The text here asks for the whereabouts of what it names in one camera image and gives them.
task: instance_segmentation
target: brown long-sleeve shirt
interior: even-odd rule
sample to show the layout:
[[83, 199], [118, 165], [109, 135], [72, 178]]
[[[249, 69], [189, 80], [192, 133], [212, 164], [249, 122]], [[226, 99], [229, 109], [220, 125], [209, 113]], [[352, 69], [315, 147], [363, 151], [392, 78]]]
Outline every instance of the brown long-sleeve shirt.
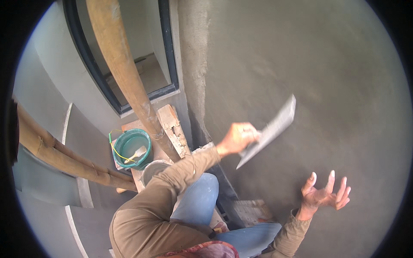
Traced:
[[[151, 258], [210, 241], [205, 230], [171, 222], [170, 216], [177, 196], [220, 160], [215, 147], [186, 157], [154, 176], [145, 190], [122, 205], [109, 228], [115, 256]], [[266, 253], [259, 257], [292, 257], [310, 221], [299, 221], [291, 214]]]

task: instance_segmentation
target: wooden pole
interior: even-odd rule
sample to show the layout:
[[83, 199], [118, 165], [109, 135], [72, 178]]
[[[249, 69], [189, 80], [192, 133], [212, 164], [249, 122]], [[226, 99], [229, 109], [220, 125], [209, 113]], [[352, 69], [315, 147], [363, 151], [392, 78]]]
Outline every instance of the wooden pole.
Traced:
[[86, 5], [100, 51], [126, 100], [162, 150], [173, 162], [179, 161], [180, 156], [162, 128], [136, 69], [118, 0], [86, 0]]
[[109, 175], [120, 178], [122, 180], [134, 182], [133, 177], [131, 176], [124, 175], [112, 169], [94, 164], [92, 161], [74, 153], [71, 149], [69, 149], [63, 143], [59, 142], [56, 138], [54, 138], [51, 133], [49, 133], [43, 127], [41, 127], [20, 104], [17, 104], [17, 113], [19, 115], [19, 120], [24, 120], [27, 126], [29, 126], [36, 135], [40, 136], [48, 146], [55, 148], [56, 150], [65, 154], [66, 156], [82, 163], [83, 165], [91, 167], [99, 172], [108, 173]]
[[19, 118], [20, 143], [40, 160], [68, 174], [90, 181], [137, 192], [134, 183], [99, 172], [61, 153], [38, 136], [24, 119]]

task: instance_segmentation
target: metal trowel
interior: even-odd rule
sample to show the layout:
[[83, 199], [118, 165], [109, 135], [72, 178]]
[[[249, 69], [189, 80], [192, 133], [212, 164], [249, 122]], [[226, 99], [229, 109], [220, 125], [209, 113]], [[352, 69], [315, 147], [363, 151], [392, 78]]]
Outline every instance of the metal trowel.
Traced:
[[267, 124], [267, 126], [260, 132], [262, 136], [255, 143], [248, 145], [243, 151], [239, 153], [241, 160], [237, 169], [247, 163], [252, 157], [259, 153], [265, 146], [277, 138], [294, 120], [295, 114], [295, 97], [292, 95], [277, 116]]

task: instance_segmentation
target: bucket handle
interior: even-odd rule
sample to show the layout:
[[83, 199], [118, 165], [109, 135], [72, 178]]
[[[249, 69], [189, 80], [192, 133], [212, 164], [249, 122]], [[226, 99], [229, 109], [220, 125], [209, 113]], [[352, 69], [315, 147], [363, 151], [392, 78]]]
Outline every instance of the bucket handle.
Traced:
[[123, 159], [126, 159], [126, 160], [130, 160], [130, 161], [136, 162], [136, 161], [134, 161], [133, 159], [128, 159], [128, 158], [122, 157], [122, 156], [115, 150], [115, 147], [114, 147], [113, 144], [112, 144], [112, 132], [113, 132], [113, 131], [119, 131], [119, 132], [124, 133], [124, 131], [119, 130], [119, 129], [113, 129], [112, 131], [110, 131], [110, 133], [109, 133], [109, 143], [110, 143], [110, 146], [112, 147], [112, 149], [116, 152], [116, 154], [118, 154], [119, 157], [121, 157], [121, 158], [123, 158]]

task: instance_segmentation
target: green bucket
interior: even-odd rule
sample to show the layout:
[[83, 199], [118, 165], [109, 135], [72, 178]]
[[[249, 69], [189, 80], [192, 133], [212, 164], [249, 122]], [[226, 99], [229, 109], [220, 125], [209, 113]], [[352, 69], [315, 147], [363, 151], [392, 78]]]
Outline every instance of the green bucket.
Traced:
[[[124, 164], [125, 159], [119, 157], [116, 154], [115, 150], [123, 157], [129, 158], [134, 155], [135, 151], [140, 147], [146, 147], [145, 155], [141, 156], [140, 158], [135, 157], [133, 160], [135, 162]], [[130, 129], [124, 131], [121, 136], [115, 142], [113, 146], [115, 150], [112, 150], [113, 158], [115, 159], [116, 163], [123, 168], [135, 168], [141, 169], [146, 164], [151, 163], [154, 159], [153, 151], [152, 151], [152, 141], [149, 137], [149, 134], [141, 129]]]

